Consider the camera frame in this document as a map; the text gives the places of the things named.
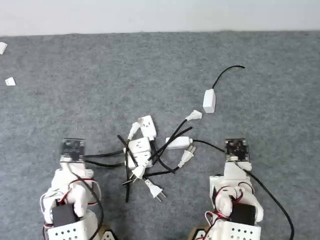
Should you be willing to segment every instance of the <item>white perforated bracket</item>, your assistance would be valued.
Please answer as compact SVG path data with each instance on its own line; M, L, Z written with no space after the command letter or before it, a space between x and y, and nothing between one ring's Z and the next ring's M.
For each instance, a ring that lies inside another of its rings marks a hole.
M107 230L104 232L101 240L117 240L117 238L112 231Z
M15 86L16 82L13 77L9 77L8 79L5 80L5 84L7 86Z
M260 240L261 227L225 221L221 240Z
M47 233L49 240L88 240L85 220L49 228Z

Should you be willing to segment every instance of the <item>white wall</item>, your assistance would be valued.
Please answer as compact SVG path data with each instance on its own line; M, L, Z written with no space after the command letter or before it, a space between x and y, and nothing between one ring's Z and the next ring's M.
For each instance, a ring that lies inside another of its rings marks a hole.
M320 30L320 0L0 0L0 36Z

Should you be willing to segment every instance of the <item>circuit board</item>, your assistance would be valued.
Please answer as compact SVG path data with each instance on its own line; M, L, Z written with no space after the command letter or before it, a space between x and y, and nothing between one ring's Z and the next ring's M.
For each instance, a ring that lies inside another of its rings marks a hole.
M231 138L225 140L226 161L250 161L249 146L245 138Z
M83 161L85 140L82 138L64 138L61 145L61 157L71 158L72 162Z

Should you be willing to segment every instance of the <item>white socket module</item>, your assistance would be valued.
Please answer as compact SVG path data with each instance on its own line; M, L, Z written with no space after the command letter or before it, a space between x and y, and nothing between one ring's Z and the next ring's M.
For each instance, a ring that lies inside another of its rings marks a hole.
M213 88L205 91L202 107L207 114L212 114L215 112L216 94Z
M179 136L167 146L167 149L186 149L192 142L192 138L189 138L188 136Z
M15 82L15 79L13 77L9 77L8 79L5 80L5 84L7 86L15 86L16 82Z
M152 167L152 161L148 160L151 157L151 153L149 151L134 153L133 156L134 156L138 166L141 166L145 162L148 162L146 167L147 168L151 168ZM128 167L130 169L135 169L136 168L136 165L135 165L134 161L132 161L132 158L131 158L130 154L128 154Z
M154 140L157 136L156 127L150 115L139 118L140 129L144 137Z
M142 137L129 142L129 149L133 154L142 152L151 152L151 146L147 137Z
M7 48L8 44L6 44L5 42L0 42L0 55L4 54L6 48Z

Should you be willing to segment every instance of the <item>white plug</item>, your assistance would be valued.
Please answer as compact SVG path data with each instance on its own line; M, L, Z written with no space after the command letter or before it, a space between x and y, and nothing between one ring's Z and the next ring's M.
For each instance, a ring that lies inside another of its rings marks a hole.
M165 142L167 143L169 141L170 137L167 137L165 139ZM167 149L185 149L192 144L193 140L192 138L189 138L188 136L178 136L175 140L170 142L170 144L167 146Z
M133 153L133 156L138 166L140 166L140 165L143 165L143 163L151 157L151 153L149 151L143 151L143 152ZM152 162L149 161L149 164L146 167L151 168L152 166L153 166ZM128 167L130 169L136 168L136 165L132 160L130 154L128 154Z
M162 188L160 188L157 185L154 185L149 179L144 180L144 182L148 186L153 198L157 198L160 202L162 201L159 198L159 194L161 194L164 198L167 198L166 195L164 195Z
M155 140L157 136L156 127L150 115L138 119L142 135L149 138L150 141Z
M147 137L142 137L129 142L129 149L133 154L142 152L151 152L151 146Z
M213 88L205 91L202 107L207 114L212 114L215 112L216 94Z
M135 169L132 170L132 173L136 176L136 179L142 179L147 166L150 164L149 160L145 160L141 165L137 166Z
M187 116L185 119L187 121L196 120L196 119L202 119L202 113L197 111L197 110L193 110L192 113L190 113L190 115Z
M0 42L0 55L4 54L6 48L7 48L8 44L6 44L5 42Z
M190 146L188 150L184 150L181 161L178 164L179 168L182 168L186 162L188 162L191 158L195 156L194 155L195 150L196 150L195 146Z
M139 128L140 128L139 122L136 121L132 124L132 127L129 132L129 136L128 136L129 140L131 140L134 137L134 135L136 134L136 132L138 131Z

